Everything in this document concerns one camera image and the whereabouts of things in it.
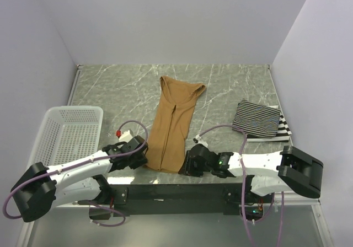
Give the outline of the tan tank top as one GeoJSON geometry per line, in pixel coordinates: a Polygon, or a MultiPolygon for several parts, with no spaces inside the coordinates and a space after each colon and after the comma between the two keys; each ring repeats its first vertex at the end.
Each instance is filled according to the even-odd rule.
{"type": "Polygon", "coordinates": [[[185,141],[198,98],[206,90],[202,83],[187,83],[160,77],[161,97],[148,138],[147,167],[178,173],[185,159],[185,141]]]}

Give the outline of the thin-striped black white tank top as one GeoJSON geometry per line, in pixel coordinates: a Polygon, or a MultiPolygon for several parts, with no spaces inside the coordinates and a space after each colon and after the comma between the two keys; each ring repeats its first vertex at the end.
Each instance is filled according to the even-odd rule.
{"type": "Polygon", "coordinates": [[[232,125],[257,138],[277,135],[281,111],[242,99],[236,109],[232,125]]]}

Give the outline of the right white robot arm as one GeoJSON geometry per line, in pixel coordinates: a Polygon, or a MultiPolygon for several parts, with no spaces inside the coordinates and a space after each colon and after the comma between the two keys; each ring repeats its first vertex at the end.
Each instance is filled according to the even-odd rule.
{"type": "Polygon", "coordinates": [[[323,162],[294,146],[284,146],[282,151],[273,153],[240,155],[215,153],[197,144],[186,152],[179,174],[201,177],[209,172],[219,178],[235,178],[245,173],[251,182],[242,188],[242,196],[255,202],[260,196],[285,191],[318,199],[323,168],[323,162]]]}

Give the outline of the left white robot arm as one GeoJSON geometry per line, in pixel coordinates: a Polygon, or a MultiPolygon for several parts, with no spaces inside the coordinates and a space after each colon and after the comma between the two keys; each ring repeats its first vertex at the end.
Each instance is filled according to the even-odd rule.
{"type": "Polygon", "coordinates": [[[135,136],[128,142],[110,144],[69,163],[47,167],[41,162],[31,165],[10,192],[19,218],[32,222],[55,207],[75,201],[91,205],[112,203],[115,195],[105,175],[146,164],[147,148],[147,142],[135,136]]]}

